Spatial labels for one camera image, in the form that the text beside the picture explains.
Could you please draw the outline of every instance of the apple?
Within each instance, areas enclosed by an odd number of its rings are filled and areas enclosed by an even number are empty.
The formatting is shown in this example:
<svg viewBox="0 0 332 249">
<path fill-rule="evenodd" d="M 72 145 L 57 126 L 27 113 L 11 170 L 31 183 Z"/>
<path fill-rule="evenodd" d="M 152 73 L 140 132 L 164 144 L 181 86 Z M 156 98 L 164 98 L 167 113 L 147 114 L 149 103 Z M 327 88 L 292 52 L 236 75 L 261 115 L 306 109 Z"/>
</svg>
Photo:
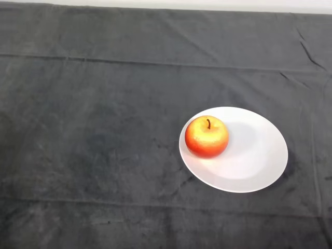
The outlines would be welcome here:
<svg viewBox="0 0 332 249">
<path fill-rule="evenodd" d="M 228 144 L 225 124 L 212 116 L 194 119 L 187 127 L 185 141 L 188 149 L 198 157 L 212 158 L 222 153 Z"/>
</svg>

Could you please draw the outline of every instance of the red apple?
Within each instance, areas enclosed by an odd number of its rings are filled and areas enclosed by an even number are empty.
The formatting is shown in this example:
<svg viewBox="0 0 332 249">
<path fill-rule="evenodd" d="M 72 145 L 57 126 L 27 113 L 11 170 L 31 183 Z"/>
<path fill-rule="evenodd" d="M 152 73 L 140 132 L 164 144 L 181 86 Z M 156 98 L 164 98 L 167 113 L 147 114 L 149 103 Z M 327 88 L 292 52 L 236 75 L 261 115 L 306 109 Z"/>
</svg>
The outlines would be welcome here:
<svg viewBox="0 0 332 249">
<path fill-rule="evenodd" d="M 226 149 L 228 138 L 225 124 L 212 116 L 194 119 L 185 133 L 188 149 L 196 156 L 203 158 L 218 156 Z"/>
</svg>

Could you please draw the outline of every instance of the white plate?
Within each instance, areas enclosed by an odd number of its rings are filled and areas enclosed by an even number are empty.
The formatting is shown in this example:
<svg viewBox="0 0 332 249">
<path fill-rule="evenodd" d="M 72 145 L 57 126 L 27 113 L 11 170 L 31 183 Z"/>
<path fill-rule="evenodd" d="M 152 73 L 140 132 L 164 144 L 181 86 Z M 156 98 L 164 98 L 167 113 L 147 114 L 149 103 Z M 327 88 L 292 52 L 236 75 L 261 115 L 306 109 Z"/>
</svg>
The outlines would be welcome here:
<svg viewBox="0 0 332 249">
<path fill-rule="evenodd" d="M 193 155 L 185 143 L 187 126 L 203 115 L 220 119 L 229 132 L 226 150 L 212 159 Z M 271 185 L 284 172 L 288 160 L 287 145 L 280 131 L 261 115 L 235 107 L 211 108 L 193 116 L 181 131 L 179 148 L 184 163 L 198 179 L 236 193 Z"/>
</svg>

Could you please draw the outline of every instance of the wrinkle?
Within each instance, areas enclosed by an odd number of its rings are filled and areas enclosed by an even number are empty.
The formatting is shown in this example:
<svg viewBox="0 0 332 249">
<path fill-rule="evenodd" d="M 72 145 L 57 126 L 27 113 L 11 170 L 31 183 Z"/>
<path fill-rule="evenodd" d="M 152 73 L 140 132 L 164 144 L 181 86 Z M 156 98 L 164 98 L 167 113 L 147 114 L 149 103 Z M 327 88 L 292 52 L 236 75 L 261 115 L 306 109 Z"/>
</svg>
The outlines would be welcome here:
<svg viewBox="0 0 332 249">
<path fill-rule="evenodd" d="M 287 79 L 287 80 L 289 80 L 289 81 L 292 81 L 292 82 L 294 82 L 294 83 L 296 83 L 296 84 L 298 84 L 298 85 L 300 85 L 300 86 L 302 86 L 302 87 L 305 87 L 305 88 L 307 88 L 307 89 L 310 89 L 310 87 L 309 87 L 306 83 L 301 82 L 301 81 L 298 81 L 297 79 L 295 79 L 295 78 L 292 77 L 292 76 L 287 76 L 287 75 L 285 75 L 285 74 L 282 73 L 282 72 L 279 72 L 279 73 L 280 73 L 280 75 L 281 75 L 282 77 L 284 77 L 285 79 Z"/>
<path fill-rule="evenodd" d="M 313 64 L 315 64 L 316 66 L 318 66 L 318 67 L 320 67 L 321 69 L 327 71 L 327 69 L 326 69 L 324 66 L 320 65 L 318 62 L 316 62 L 316 61 L 314 60 L 313 56 L 310 54 L 309 49 L 307 48 L 307 45 L 304 43 L 304 41 L 300 40 L 300 43 L 301 43 L 301 46 L 302 46 L 302 48 L 304 49 L 304 51 L 305 51 L 305 53 L 306 53 L 308 59 L 309 59 Z"/>
<path fill-rule="evenodd" d="M 107 206 L 115 206 L 119 208 L 127 207 L 127 208 L 155 208 L 155 209 L 179 209 L 179 210 L 189 210 L 189 211 L 197 211 L 197 212 L 219 212 L 224 215 L 237 215 L 237 216 L 251 216 L 251 217 L 284 217 L 284 218 L 294 218 L 294 219 L 317 219 L 318 216 L 304 216 L 299 214 L 268 214 L 268 213 L 255 213 L 255 212 L 236 212 L 236 211 L 224 211 L 213 208 L 204 208 L 204 207 L 195 207 L 195 206 L 186 206 L 186 205 L 176 205 L 176 204 L 145 204 L 145 203 L 122 203 L 122 202 L 114 202 L 114 201 L 98 201 L 98 200 L 73 200 L 73 199 L 39 199 L 39 198 L 12 198 L 0 196 L 0 200 L 15 200 L 15 201 L 25 201 L 25 202 L 49 202 L 49 203 L 72 203 L 72 204 L 86 204 L 86 205 L 107 205 Z M 332 221 L 332 217 L 325 217 L 327 220 Z"/>
<path fill-rule="evenodd" d="M 311 118 L 311 156 L 312 156 L 313 176 L 314 176 L 316 203 L 317 203 L 317 211 L 318 211 L 318 216 L 316 219 L 317 219 L 319 227 L 322 231 L 322 234 L 324 235 L 328 248 L 332 248 L 332 236 L 328 231 L 328 227 L 326 225 L 326 220 L 325 220 L 326 218 L 324 217 L 323 208 L 322 208 L 322 194 L 321 194 L 321 188 L 319 185 L 319 179 L 318 179 L 318 173 L 317 173 L 314 124 L 313 124 L 312 118 Z"/>
<path fill-rule="evenodd" d="M 151 61 L 136 61 L 136 60 L 121 60 L 121 59 L 102 59 L 102 58 L 87 58 L 87 57 L 69 57 L 69 56 L 41 56 L 37 54 L 14 54 L 14 53 L 0 53 L 0 58 L 17 58 L 17 59 L 41 59 L 41 60 L 55 60 L 63 61 L 64 67 L 68 61 L 74 62 L 95 62 L 105 64 L 133 64 L 133 65 L 150 65 L 150 66 L 174 66 L 174 67 L 195 67 L 195 68 L 210 68 L 220 70 L 248 70 L 248 71 L 266 71 L 266 72 L 294 72 L 294 73 L 317 73 L 317 71 L 309 70 L 293 70 L 293 69 L 278 69 L 278 68 L 259 68 L 259 67 L 244 67 L 244 66 L 220 66 L 220 65 L 203 65 L 203 64 L 189 64 L 189 63 L 164 63 Z"/>
</svg>

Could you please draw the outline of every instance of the white wall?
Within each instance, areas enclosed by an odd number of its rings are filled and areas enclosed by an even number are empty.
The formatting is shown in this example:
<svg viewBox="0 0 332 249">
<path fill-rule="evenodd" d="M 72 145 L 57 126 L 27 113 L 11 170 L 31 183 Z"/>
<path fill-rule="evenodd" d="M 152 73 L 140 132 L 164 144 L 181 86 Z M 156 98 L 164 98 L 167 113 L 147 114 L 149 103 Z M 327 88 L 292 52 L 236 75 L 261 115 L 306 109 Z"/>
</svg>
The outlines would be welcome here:
<svg viewBox="0 0 332 249">
<path fill-rule="evenodd" d="M 102 7 L 203 9 L 332 14 L 332 0 L 7 0 Z"/>
</svg>

